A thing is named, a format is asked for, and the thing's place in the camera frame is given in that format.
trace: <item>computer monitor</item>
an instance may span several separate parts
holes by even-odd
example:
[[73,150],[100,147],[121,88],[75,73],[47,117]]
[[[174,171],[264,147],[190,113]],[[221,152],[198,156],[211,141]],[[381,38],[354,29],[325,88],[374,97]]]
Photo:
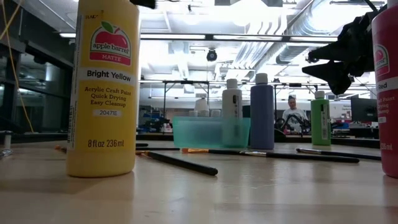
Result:
[[377,100],[351,98],[352,121],[377,122]]

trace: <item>yellow cable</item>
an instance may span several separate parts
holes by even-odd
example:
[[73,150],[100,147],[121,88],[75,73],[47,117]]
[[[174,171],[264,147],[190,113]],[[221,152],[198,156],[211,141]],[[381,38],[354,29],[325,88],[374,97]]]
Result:
[[0,35],[0,40],[2,39],[2,37],[4,36],[4,34],[5,34],[6,32],[8,32],[8,28],[10,27],[11,23],[13,22],[14,17],[15,17],[15,15],[17,14],[18,9],[19,9],[19,7],[21,6],[21,4],[22,4],[23,1],[24,1],[24,0],[20,0],[20,1],[19,1],[17,8],[15,9],[14,13],[12,14],[12,16],[11,16],[11,18],[10,18],[10,21],[6,22],[6,20],[4,20],[4,23],[5,23],[5,25],[6,25],[6,28],[5,28],[5,29],[3,30],[3,32],[1,33],[1,35]]
[[[16,11],[14,12],[14,14],[13,14],[12,16],[14,16],[14,15],[16,14],[16,12],[18,11],[18,9],[19,9],[19,5],[18,5]],[[19,98],[21,99],[22,108],[24,109],[26,120],[27,120],[27,122],[29,123],[30,131],[32,131],[32,133],[34,133],[34,130],[33,130],[33,127],[32,127],[32,123],[30,122],[29,116],[27,115],[27,111],[26,111],[26,108],[25,108],[24,100],[22,99],[22,94],[21,94],[21,92],[19,91],[18,76],[17,76],[17,72],[15,71],[14,59],[13,59],[13,56],[12,56],[12,50],[11,50],[11,44],[10,44],[10,36],[8,35],[8,26],[7,26],[7,22],[6,22],[6,21],[7,21],[7,16],[6,16],[6,8],[5,8],[5,6],[4,6],[4,2],[3,2],[3,4],[2,4],[2,13],[3,13],[3,16],[4,16],[4,24],[6,25],[6,30],[5,30],[4,32],[5,32],[6,35],[7,35],[7,43],[8,43],[8,49],[9,49],[9,52],[10,52],[10,59],[11,59],[12,71],[14,72],[14,77],[15,77],[15,84],[17,85],[17,90],[18,90],[18,93],[19,93]]]

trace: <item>bottle cap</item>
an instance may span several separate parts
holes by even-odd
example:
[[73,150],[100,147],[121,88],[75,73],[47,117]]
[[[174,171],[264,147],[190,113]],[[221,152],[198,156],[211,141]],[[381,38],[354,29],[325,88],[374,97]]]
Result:
[[235,78],[230,78],[229,80],[226,81],[226,88],[238,88],[238,81]]
[[256,74],[256,84],[268,83],[268,75],[266,73]]
[[194,110],[197,111],[198,113],[199,111],[209,110],[209,106],[207,105],[207,100],[205,99],[196,100]]
[[325,91],[316,91],[315,92],[315,99],[324,99],[325,98]]

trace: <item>ceiling light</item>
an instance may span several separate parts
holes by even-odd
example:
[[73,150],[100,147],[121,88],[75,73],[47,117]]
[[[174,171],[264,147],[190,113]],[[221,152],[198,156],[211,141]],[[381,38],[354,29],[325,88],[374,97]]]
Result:
[[273,35],[214,35],[215,40],[242,40],[242,41],[281,41],[282,36]]
[[300,37],[291,37],[291,42],[310,42],[310,43],[331,43],[337,41],[337,37],[330,36],[300,36]]
[[220,84],[226,84],[226,82],[209,82],[209,84],[217,84],[217,85],[220,85]]
[[190,12],[189,14],[185,15],[184,22],[188,25],[197,25],[199,20],[194,12]]
[[64,38],[76,38],[76,34],[74,33],[60,33],[60,36]]
[[205,35],[198,34],[141,34],[142,40],[204,40]]
[[163,83],[163,81],[160,80],[139,80],[139,83]]
[[189,50],[204,50],[207,51],[209,48],[205,46],[189,46]]
[[[158,100],[163,100],[163,96],[149,96],[148,99],[158,99]],[[200,97],[185,97],[185,96],[166,96],[166,99],[175,99],[175,100],[199,100],[202,99]],[[222,100],[222,97],[210,97],[209,100]]]

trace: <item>security camera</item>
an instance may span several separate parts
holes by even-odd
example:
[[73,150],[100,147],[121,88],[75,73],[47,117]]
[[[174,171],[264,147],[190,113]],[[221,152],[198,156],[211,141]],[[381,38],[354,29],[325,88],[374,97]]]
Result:
[[207,53],[207,61],[208,62],[214,62],[217,60],[217,53],[215,49],[210,49],[209,52]]

